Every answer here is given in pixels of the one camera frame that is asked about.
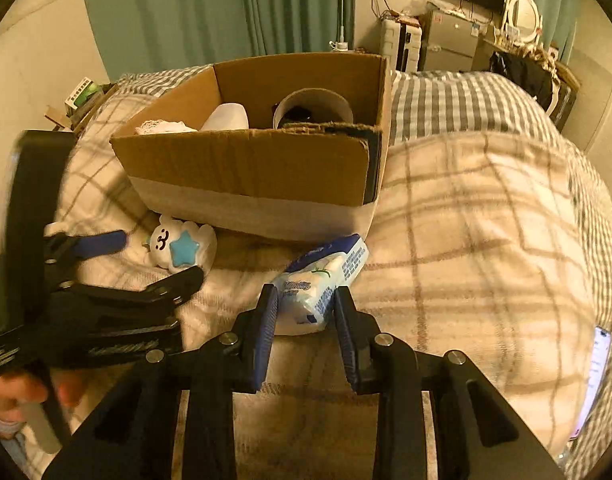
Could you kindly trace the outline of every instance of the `screw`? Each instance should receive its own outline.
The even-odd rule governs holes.
[[[159,363],[164,358],[164,352],[159,348],[155,348],[154,350],[149,351],[146,354],[146,361],[149,363]]]
[[[386,334],[385,332],[375,335],[375,343],[377,343],[379,346],[390,346],[394,342],[395,340],[393,336]]]
[[[237,341],[239,337],[234,332],[224,332],[219,336],[219,342],[225,346],[234,345]]]
[[[466,354],[459,350],[451,350],[448,352],[448,361],[454,365],[462,365],[467,361]]]

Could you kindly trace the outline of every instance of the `cardboard box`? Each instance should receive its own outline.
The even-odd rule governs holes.
[[[273,105],[301,88],[343,96],[356,124],[273,130]],[[222,103],[249,130],[139,136],[146,120],[200,129]],[[282,240],[366,235],[388,151],[390,72],[380,56],[282,54],[217,63],[166,93],[111,138],[144,203],[176,218]]]

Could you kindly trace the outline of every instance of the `round mirror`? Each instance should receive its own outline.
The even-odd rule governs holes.
[[[537,38],[539,12],[535,0],[510,0],[508,24],[516,29],[516,43],[530,43]]]

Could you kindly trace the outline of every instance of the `black bag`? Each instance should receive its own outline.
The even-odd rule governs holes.
[[[508,52],[495,52],[490,57],[490,72],[501,74],[523,88],[537,103],[548,110],[552,101],[552,76],[536,61]]]

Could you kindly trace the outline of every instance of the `blue star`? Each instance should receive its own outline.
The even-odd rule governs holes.
[[[195,265],[195,254],[198,249],[199,243],[190,237],[188,231],[183,231],[177,240],[170,242],[170,255],[173,258],[173,266]]]

